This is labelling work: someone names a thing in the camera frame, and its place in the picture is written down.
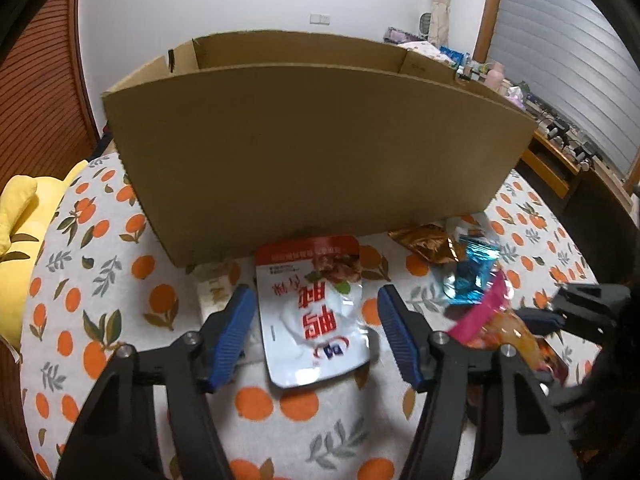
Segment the wooden sideboard cabinet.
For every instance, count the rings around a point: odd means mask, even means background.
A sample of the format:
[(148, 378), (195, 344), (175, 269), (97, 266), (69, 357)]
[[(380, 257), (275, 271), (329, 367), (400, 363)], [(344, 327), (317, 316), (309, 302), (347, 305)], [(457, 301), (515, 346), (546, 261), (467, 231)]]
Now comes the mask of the wooden sideboard cabinet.
[(601, 283), (634, 279), (639, 228), (624, 192), (535, 133), (515, 169), (549, 206)]

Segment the brown foil snack packet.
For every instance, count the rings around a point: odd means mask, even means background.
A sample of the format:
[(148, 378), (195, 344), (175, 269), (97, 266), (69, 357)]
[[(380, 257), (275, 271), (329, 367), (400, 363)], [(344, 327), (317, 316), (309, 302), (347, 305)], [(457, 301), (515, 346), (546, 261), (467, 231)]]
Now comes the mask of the brown foil snack packet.
[(442, 226), (434, 223), (390, 231), (388, 236), (429, 263), (446, 264), (466, 259), (465, 244), (456, 242)]

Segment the white red snack pouch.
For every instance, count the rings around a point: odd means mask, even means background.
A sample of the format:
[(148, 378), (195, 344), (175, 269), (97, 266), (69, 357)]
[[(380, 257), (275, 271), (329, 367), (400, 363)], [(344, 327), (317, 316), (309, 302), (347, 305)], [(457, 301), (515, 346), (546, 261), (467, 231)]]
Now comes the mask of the white red snack pouch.
[(340, 235), (256, 250), (262, 343), (277, 387), (325, 382), (370, 361), (359, 249), (356, 237)]

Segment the pink bottle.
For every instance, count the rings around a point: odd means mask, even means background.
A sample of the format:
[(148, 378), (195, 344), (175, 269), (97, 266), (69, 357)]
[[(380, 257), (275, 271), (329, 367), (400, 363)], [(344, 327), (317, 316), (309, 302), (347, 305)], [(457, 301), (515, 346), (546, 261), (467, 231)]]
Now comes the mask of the pink bottle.
[(498, 92), (502, 86), (504, 79), (504, 66), (502, 63), (495, 62), (486, 75), (485, 86), (495, 92)]

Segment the pink orange snack packet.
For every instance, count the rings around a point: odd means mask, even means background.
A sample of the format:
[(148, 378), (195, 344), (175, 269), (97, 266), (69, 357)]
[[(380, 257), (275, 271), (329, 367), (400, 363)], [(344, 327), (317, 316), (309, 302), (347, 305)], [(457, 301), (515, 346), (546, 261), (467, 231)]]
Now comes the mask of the pink orange snack packet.
[(513, 310), (509, 294), (511, 283), (499, 271), (480, 297), (480, 302), (448, 330), (447, 334), (464, 346), (480, 350), (497, 350), (512, 344), (527, 365), (542, 374), (546, 384), (564, 386), (568, 367), (542, 334), (547, 329), (540, 321), (524, 321), (524, 308)]

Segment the blue foil snack packet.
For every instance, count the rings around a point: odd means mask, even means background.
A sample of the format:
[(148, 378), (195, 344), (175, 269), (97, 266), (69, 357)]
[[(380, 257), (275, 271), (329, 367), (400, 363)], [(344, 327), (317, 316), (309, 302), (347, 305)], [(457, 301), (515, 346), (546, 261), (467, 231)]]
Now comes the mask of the blue foil snack packet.
[(458, 247), (462, 256), (446, 265), (442, 291), (450, 306), (478, 304), (491, 286), (499, 247), (485, 237), (461, 235)]

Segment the white wall switch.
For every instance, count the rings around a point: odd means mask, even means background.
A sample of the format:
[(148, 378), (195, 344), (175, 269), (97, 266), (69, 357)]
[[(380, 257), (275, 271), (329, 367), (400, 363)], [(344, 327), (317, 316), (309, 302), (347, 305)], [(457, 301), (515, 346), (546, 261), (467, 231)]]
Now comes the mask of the white wall switch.
[(329, 14), (311, 13), (309, 15), (309, 23), (311, 25), (329, 26), (329, 24), (331, 24), (331, 17)]

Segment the yellow plush toy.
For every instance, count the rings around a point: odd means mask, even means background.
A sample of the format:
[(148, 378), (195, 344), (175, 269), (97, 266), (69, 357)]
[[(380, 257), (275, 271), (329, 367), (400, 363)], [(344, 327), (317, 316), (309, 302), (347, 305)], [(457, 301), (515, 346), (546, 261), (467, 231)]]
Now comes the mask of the yellow plush toy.
[(21, 334), (32, 270), (44, 236), (67, 188), (88, 165), (78, 162), (67, 176), (12, 177), (1, 192), (1, 339), (15, 352)]

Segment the brown louvered wardrobe door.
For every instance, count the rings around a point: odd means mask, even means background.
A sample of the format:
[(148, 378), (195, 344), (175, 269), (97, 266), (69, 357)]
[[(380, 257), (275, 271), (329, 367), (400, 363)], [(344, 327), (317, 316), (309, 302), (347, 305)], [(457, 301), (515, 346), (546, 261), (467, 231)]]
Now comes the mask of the brown louvered wardrobe door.
[(47, 0), (1, 64), (1, 182), (65, 177), (99, 144), (80, 58), (79, 0)]

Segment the small white snack packet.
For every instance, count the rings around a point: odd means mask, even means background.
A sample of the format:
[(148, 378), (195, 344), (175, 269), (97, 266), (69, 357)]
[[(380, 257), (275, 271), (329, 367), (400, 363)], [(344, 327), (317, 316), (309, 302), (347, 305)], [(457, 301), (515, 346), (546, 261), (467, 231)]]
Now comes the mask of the small white snack packet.
[[(252, 258), (203, 264), (194, 270), (193, 276), (202, 322), (205, 322), (210, 314), (224, 310), (239, 285), (247, 285), (251, 290), (256, 288), (255, 266)], [(259, 314), (255, 312), (250, 330), (244, 339), (239, 364), (259, 363), (264, 359)]]

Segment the grey window blind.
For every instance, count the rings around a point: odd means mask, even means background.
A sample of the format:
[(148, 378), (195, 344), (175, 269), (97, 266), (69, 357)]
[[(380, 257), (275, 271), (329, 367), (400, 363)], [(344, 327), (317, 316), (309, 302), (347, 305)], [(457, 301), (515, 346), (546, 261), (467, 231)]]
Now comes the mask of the grey window blind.
[(489, 57), (582, 130), (617, 170), (631, 170), (639, 70), (591, 0), (500, 0)]

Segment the folded floral cloth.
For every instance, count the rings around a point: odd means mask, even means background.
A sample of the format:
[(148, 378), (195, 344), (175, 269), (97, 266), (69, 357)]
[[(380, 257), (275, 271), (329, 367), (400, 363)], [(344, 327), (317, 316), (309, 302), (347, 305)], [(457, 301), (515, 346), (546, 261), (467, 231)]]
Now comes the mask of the folded floral cloth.
[(454, 67), (456, 62), (445, 53), (442, 53), (439, 48), (436, 48), (434, 44), (428, 41), (408, 41), (400, 44), (400, 46), (408, 51), (416, 52), (423, 55), (426, 58), (437, 61), (447, 66)]

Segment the brown cardboard box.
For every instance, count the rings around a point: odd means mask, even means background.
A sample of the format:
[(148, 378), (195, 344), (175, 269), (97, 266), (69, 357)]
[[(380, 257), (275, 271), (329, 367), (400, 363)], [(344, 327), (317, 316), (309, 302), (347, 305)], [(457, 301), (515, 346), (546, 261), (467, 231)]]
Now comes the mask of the brown cardboard box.
[(318, 32), (194, 38), (102, 102), (176, 266), (480, 212), (536, 128), (445, 64)]

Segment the orange print white blanket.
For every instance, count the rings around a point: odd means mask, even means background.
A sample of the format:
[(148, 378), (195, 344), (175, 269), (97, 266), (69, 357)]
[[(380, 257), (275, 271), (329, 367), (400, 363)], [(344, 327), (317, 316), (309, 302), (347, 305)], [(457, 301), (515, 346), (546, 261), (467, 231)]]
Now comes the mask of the orange print white blanket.
[(124, 344), (144, 351), (197, 330), (241, 285), (259, 310), (238, 368), (208, 404), (239, 479), (395, 479), (424, 396), (399, 374), (378, 316), (392, 285), (434, 330), (469, 309), (465, 284), (503, 278), (510, 309), (546, 308), (596, 277), (525, 178), (511, 172), (480, 214), (449, 219), (450, 240), (483, 244), (440, 266), (390, 234), (293, 242), (198, 269), (174, 266), (115, 155), (78, 165), (26, 292), (21, 354), (26, 428), (52, 478), (90, 390)]

